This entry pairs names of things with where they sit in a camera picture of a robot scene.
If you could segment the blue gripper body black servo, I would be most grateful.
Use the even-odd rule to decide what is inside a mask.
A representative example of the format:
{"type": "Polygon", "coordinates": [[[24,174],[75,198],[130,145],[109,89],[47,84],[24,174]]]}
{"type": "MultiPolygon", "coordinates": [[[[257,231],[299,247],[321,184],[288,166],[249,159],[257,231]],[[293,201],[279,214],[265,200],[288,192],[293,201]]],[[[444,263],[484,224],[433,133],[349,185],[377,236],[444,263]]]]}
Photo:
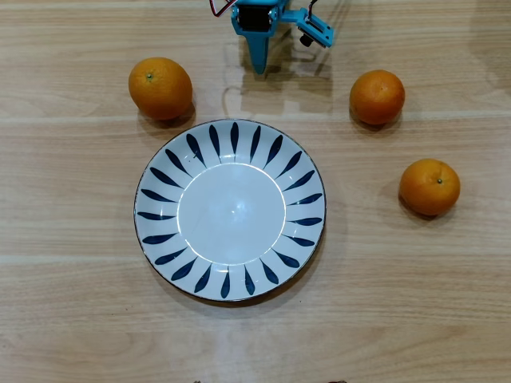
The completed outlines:
{"type": "Polygon", "coordinates": [[[232,26],[238,35],[272,36],[288,1],[237,1],[232,7],[232,26]]]}

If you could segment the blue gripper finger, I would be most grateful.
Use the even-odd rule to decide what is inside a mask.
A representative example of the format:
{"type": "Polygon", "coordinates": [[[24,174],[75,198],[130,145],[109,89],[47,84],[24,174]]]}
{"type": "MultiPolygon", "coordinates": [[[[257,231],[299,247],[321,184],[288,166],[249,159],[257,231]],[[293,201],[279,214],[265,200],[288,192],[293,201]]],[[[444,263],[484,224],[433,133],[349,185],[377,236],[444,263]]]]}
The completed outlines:
{"type": "Polygon", "coordinates": [[[263,74],[267,68],[270,37],[266,34],[245,35],[252,68],[257,74],[263,74]]]}

